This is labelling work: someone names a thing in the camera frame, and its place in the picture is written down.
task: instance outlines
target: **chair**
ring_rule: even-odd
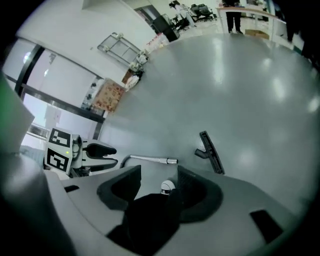
[[[199,5],[199,11],[201,13],[202,16],[204,16],[204,18],[206,20],[213,20],[213,17],[211,15],[213,15],[213,13],[208,9],[208,6],[204,5],[204,6],[200,6]]]
[[[201,16],[199,6],[197,6],[196,4],[193,4],[190,9],[196,15],[197,18]]]

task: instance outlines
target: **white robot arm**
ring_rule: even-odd
[[[115,153],[117,150],[106,143],[53,128],[46,141],[44,163],[69,177],[81,177],[114,167],[118,161],[108,155]]]

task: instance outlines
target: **gray floor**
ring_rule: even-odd
[[[312,198],[319,163],[318,73],[297,53],[238,34],[180,40],[151,54],[141,82],[107,117],[100,140],[128,154],[194,155],[206,130],[227,176],[260,187],[293,213]],[[138,196],[158,193],[175,166],[142,165]]]

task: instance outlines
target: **metal rod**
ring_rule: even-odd
[[[144,156],[144,155],[127,155],[121,162],[120,168],[123,168],[126,164],[126,162],[130,159],[139,159],[139,160],[145,160],[149,162],[156,162],[156,163],[161,163],[161,164],[172,164],[176,165],[178,163],[178,159],[174,158],[168,158],[168,157],[149,157],[149,156]]]
[[[115,52],[113,52],[111,49],[108,50],[106,53],[109,54],[110,56],[113,55],[113,57],[114,57],[118,62],[123,63],[122,61],[124,61],[125,63],[127,63],[127,64],[130,65],[130,62],[129,62],[129,61],[127,61],[126,59],[122,58],[121,56],[119,56],[118,54],[116,54]]]
[[[125,55],[125,54],[126,54],[126,52],[127,52],[129,49],[131,49],[131,48],[130,48],[130,47],[128,47],[128,48],[124,51],[124,53],[121,55],[121,57],[122,57],[123,55]]]

